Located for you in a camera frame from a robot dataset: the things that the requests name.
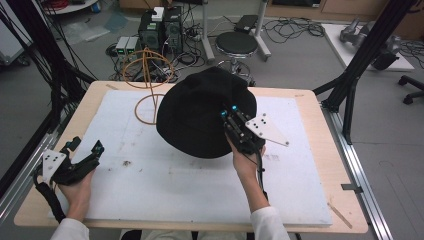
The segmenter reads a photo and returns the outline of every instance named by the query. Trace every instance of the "office chair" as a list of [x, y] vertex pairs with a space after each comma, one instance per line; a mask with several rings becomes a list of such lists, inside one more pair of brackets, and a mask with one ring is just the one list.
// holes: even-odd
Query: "office chair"
[[415, 92], [415, 93], [411, 93], [411, 94], [406, 95], [406, 97], [403, 99], [403, 103], [409, 105], [409, 104], [414, 102], [413, 98], [424, 97], [424, 83], [419, 82], [419, 81], [417, 81], [413, 78], [410, 78], [406, 75], [403, 75], [398, 82], [398, 84], [401, 85], [401, 86], [404, 86], [407, 83], [410, 83], [413, 86], [421, 89], [421, 91], [419, 91], [419, 92]]
[[219, 62], [218, 67], [244, 78], [250, 87], [256, 85], [250, 75], [250, 68], [238, 61], [238, 59], [251, 57], [258, 50], [258, 43], [253, 36], [242, 32], [222, 33], [216, 38], [215, 47], [218, 52], [230, 57], [230, 60]]

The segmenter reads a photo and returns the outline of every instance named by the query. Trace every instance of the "black metal pole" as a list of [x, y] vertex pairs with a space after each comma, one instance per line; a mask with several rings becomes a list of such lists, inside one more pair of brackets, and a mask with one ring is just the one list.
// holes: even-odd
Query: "black metal pole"
[[338, 112], [340, 104], [346, 99], [343, 136], [349, 144], [352, 144], [350, 134], [356, 85], [414, 2], [414, 0], [389, 1], [346, 70], [338, 78], [313, 90], [318, 95], [333, 88], [330, 96], [322, 102], [322, 106], [332, 112]]

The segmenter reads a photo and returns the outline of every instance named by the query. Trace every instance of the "white board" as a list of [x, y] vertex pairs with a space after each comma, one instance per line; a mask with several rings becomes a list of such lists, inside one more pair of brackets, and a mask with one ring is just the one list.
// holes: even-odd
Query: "white board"
[[[356, 47], [352, 45], [350, 42], [341, 42], [340, 41], [340, 32], [345, 29], [348, 25], [338, 25], [338, 24], [322, 24], [325, 28], [325, 36], [330, 41], [331, 46], [334, 51], [337, 53], [337, 56], [343, 63], [344, 67], [347, 67], [349, 63], [352, 61], [353, 56], [355, 56], [356, 51], [358, 50]], [[392, 65], [390, 65], [384, 71], [412, 71], [415, 68], [406, 60], [400, 53], [396, 54], [399, 57]], [[376, 70], [372, 66], [368, 66], [367, 70]]]
[[[87, 218], [199, 223], [250, 223], [245, 193], [232, 154], [217, 159], [186, 155], [166, 143], [155, 126], [139, 122], [136, 103], [146, 93], [107, 92], [73, 161], [90, 154], [97, 140], [105, 151], [93, 177]], [[296, 101], [257, 97], [258, 114], [267, 113], [290, 141], [267, 142], [264, 188], [283, 222], [294, 226], [332, 224], [325, 195]], [[140, 114], [153, 112], [143, 102]], [[62, 206], [66, 206], [63, 196]]]

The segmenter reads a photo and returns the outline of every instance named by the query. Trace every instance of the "black stool seat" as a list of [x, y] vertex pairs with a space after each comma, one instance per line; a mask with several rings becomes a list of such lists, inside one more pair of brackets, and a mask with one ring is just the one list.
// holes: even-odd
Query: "black stool seat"
[[253, 36], [241, 32], [226, 32], [220, 34], [215, 44], [222, 51], [230, 54], [251, 54], [258, 48]]

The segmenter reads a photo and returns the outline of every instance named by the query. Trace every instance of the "computer tower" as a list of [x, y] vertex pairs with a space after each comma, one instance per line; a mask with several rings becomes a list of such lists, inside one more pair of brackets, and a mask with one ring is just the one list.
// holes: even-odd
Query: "computer tower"
[[150, 50], [162, 54], [164, 43], [164, 29], [162, 22], [152, 21], [152, 13], [146, 11], [141, 16], [140, 26], [138, 28], [141, 48], [148, 47]]
[[180, 54], [183, 52], [183, 27], [181, 22], [181, 7], [165, 8], [164, 28], [166, 41], [168, 43], [168, 52]]

